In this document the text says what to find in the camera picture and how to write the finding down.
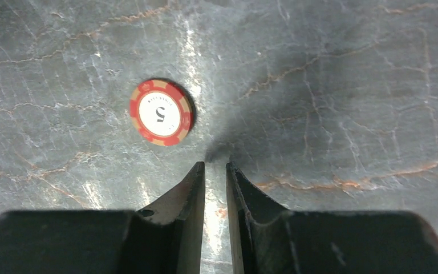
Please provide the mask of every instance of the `poker chip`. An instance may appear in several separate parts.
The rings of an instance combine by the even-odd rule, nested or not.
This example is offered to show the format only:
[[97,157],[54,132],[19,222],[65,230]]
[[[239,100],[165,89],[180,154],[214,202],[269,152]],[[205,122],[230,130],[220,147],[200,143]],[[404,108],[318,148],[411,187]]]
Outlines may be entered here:
[[192,126],[192,108],[185,93],[171,82],[151,79],[130,97],[130,116],[142,136],[160,146],[180,143]]

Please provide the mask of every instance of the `white circular label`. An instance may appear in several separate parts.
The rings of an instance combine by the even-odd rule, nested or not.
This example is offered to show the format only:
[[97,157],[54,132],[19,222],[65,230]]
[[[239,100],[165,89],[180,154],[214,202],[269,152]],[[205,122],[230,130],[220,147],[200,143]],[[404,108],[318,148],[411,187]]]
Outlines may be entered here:
[[180,110],[174,100],[160,92],[145,95],[139,105],[143,125],[153,134],[169,136],[180,125]]

